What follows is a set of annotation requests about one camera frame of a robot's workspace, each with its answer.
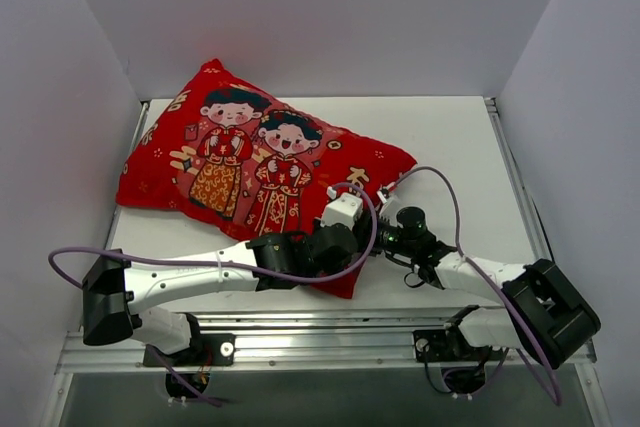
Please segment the red printed pillowcase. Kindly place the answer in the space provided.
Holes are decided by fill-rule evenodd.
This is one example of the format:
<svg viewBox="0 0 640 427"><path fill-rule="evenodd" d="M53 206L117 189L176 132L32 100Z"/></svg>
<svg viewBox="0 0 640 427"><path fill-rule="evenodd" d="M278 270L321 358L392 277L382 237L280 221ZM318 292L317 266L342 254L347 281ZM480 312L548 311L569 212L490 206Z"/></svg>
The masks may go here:
<svg viewBox="0 0 640 427"><path fill-rule="evenodd" d="M179 211L236 240L311 231L329 186L370 198L416 166L399 147L296 110L203 64L126 160L116 202Z"/></svg>

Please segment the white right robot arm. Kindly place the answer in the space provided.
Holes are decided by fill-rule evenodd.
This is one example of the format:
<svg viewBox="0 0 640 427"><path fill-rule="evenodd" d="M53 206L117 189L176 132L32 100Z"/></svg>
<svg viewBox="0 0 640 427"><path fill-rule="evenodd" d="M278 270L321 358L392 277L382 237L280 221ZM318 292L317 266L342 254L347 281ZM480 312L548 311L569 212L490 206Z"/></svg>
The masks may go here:
<svg viewBox="0 0 640 427"><path fill-rule="evenodd" d="M497 347L524 351L557 369L601 329L595 310L555 262L503 263L464 255L428 229L418 207L401 209L394 222L379 217L374 249L409 268L421 285L488 301L486 307L465 307L450 320L444 347L455 359Z"/></svg>

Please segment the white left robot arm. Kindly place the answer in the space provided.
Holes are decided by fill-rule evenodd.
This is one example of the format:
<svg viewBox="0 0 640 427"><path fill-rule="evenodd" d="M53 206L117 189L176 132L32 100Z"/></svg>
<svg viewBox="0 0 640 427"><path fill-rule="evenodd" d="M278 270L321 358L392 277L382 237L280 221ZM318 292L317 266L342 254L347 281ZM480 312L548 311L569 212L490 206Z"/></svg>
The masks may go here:
<svg viewBox="0 0 640 427"><path fill-rule="evenodd" d="M204 349L198 322L164 304L218 292L321 283L344 272L358 251L356 236L342 224L312 234L266 234L222 250L149 264L107 251L81 283L83 342L96 347L135 339L179 366L190 366Z"/></svg>

